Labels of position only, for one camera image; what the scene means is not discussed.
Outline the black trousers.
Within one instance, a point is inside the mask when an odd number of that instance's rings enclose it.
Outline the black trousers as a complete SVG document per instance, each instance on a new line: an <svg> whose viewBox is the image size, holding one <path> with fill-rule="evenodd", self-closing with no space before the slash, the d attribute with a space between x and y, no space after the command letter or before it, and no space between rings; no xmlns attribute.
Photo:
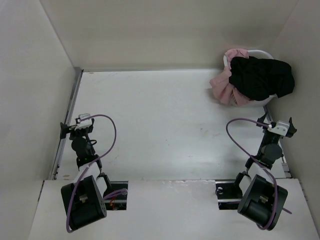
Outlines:
<svg viewBox="0 0 320 240"><path fill-rule="evenodd" d="M292 67L284 61L234 57L230 67L229 83L251 100L263 101L271 95L282 98L294 91Z"/></svg>

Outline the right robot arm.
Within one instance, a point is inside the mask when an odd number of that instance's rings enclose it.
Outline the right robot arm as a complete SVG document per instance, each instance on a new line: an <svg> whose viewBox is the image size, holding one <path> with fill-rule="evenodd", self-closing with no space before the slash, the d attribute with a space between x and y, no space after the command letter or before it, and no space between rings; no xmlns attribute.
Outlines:
<svg viewBox="0 0 320 240"><path fill-rule="evenodd" d="M267 114L257 120L240 118L240 121L255 123L263 129L263 138L257 154L249 156L246 172L238 174L232 185L233 194L241 198L237 212L253 221L260 230L271 231L284 210L288 191L277 184L272 175L273 164L284 157L279 141L291 138L297 129L292 118L286 121L265 122Z"/></svg>

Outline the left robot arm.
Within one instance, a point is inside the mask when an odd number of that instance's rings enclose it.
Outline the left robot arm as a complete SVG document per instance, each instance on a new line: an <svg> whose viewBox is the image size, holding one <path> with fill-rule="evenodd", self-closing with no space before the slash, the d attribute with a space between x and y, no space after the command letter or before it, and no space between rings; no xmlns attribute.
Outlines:
<svg viewBox="0 0 320 240"><path fill-rule="evenodd" d="M107 216L105 199L112 195L108 176L102 172L100 156L96 154L89 134L94 128L94 119L81 122L80 115L75 125L60 124L60 138L70 134L71 148L76 153L78 174L73 182L61 188L61 196L66 212L67 232L72 233Z"/></svg>

